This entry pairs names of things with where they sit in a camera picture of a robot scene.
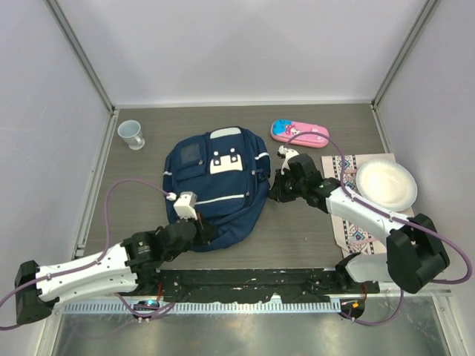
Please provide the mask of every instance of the backpack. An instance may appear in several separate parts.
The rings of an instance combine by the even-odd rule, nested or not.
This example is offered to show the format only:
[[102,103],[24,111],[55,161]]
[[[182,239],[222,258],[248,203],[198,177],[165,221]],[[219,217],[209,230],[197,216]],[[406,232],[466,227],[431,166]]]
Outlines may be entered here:
[[[228,248],[252,231],[269,193],[270,158],[264,141],[245,128],[221,128],[177,143],[166,157],[163,189],[197,195],[195,210],[217,227],[205,252]],[[178,216],[165,200],[168,221]]]

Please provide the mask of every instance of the patterned cloth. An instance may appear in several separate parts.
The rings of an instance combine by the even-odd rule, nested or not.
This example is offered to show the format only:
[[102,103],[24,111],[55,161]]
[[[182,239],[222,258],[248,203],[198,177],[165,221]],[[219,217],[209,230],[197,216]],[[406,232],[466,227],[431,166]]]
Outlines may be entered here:
[[[360,154],[345,156],[343,167],[345,175],[344,184],[359,193],[356,186],[356,171],[366,161],[371,159],[387,159],[395,162],[393,154]],[[323,156],[321,163],[324,169],[325,178],[334,177],[340,179],[341,174],[341,157],[340,156]],[[402,212],[413,216],[411,208]],[[335,241],[340,246],[343,256],[346,257],[353,252],[361,252],[362,254],[383,254],[386,248],[375,237],[372,237],[362,228],[352,224],[350,221],[332,215],[333,233]]]

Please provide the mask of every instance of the white bracket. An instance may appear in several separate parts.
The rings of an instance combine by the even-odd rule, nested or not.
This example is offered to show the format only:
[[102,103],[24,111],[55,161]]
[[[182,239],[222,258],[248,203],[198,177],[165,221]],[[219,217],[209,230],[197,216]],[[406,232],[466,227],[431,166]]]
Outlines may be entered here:
[[[85,266],[88,263],[96,261],[99,256],[100,253],[59,265],[40,266],[39,272],[36,273],[36,278]],[[131,269],[125,265],[125,261],[127,260],[128,255],[125,248],[121,247],[120,244],[114,245],[108,249],[107,254],[101,262],[85,269],[84,271],[66,274],[60,277],[53,277],[38,282],[36,287],[37,289],[42,290],[40,298],[47,302],[56,299],[57,297],[66,296],[72,293],[72,296],[69,297],[72,299],[72,297],[79,296],[82,288],[90,284],[96,286],[94,287],[96,288],[94,291],[97,294],[102,290],[100,288],[101,282],[110,280],[111,278],[124,278],[125,276],[132,275]],[[87,293],[92,292],[87,286]]]
[[173,204],[173,208],[180,219],[198,220],[198,216],[194,209],[196,199],[197,195],[192,191],[184,191],[180,194],[178,200]]
[[168,193],[166,199],[171,202],[174,202],[175,200],[177,200],[177,195],[175,193]]
[[289,168],[289,159],[299,155],[299,153],[296,150],[293,150],[291,148],[287,148],[284,145],[279,147],[278,154],[279,154],[279,156],[284,156],[285,157],[284,158],[284,163],[282,164],[281,174],[284,174],[284,169],[290,169]]

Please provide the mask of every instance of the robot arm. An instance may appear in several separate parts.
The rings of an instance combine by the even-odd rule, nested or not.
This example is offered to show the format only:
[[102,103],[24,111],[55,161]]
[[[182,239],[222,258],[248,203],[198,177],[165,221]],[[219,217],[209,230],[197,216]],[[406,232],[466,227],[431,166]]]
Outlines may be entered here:
[[[306,154],[281,146],[278,156],[284,158],[284,164],[276,171],[269,192],[271,199],[290,202],[303,197],[310,206],[363,228],[387,248],[386,254],[352,254],[343,259],[336,266],[342,285],[366,281],[394,282],[403,290],[416,293],[449,266],[450,260],[440,240],[392,220],[398,217],[436,231],[430,218],[422,214],[412,218],[393,213],[355,192],[349,197],[340,181],[323,179]],[[387,213],[390,218],[356,202],[354,197]]]
[[[110,293],[140,293],[156,285],[156,270],[163,262],[174,260],[193,245],[209,243],[216,228],[202,220],[194,209],[196,195],[183,192],[174,204],[179,220],[156,231],[133,234],[122,243],[101,253],[67,263],[39,266],[35,261],[22,263],[15,279],[19,287],[36,278],[43,279],[16,294],[16,321],[19,325],[34,323],[48,317],[75,300]],[[56,272],[97,263],[83,271],[48,277]]]

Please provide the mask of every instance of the gray floor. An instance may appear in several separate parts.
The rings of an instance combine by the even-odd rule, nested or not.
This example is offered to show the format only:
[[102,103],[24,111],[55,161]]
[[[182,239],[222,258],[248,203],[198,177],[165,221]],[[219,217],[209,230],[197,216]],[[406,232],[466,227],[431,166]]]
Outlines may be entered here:
[[[393,313],[398,301],[397,297],[368,298],[361,319],[383,320]],[[407,297],[393,321],[376,327],[352,324],[337,314],[171,315],[149,325],[133,320],[128,314],[65,315],[53,355],[450,354],[430,297]],[[121,326],[123,329],[114,332]]]
[[[103,203],[108,187],[118,179],[139,177],[161,185],[165,157],[186,137],[217,128],[239,125],[263,137],[271,153],[272,170],[281,165],[275,153],[279,142],[269,132],[276,119],[314,122],[328,128],[330,136],[346,154],[383,152],[369,105],[284,105],[218,108],[158,108],[121,110],[119,122],[135,119],[142,125],[145,147],[132,151],[114,136],[94,217],[86,254],[103,249],[105,226]],[[302,148],[321,169],[321,156],[336,154],[328,145],[322,149]],[[163,198],[135,183],[118,187],[111,198],[112,242],[134,232],[153,230],[167,224]],[[306,268],[330,267],[341,259],[335,245],[330,216],[310,208],[301,200],[285,205],[268,201],[252,234],[227,250],[205,254],[187,252],[163,268]]]

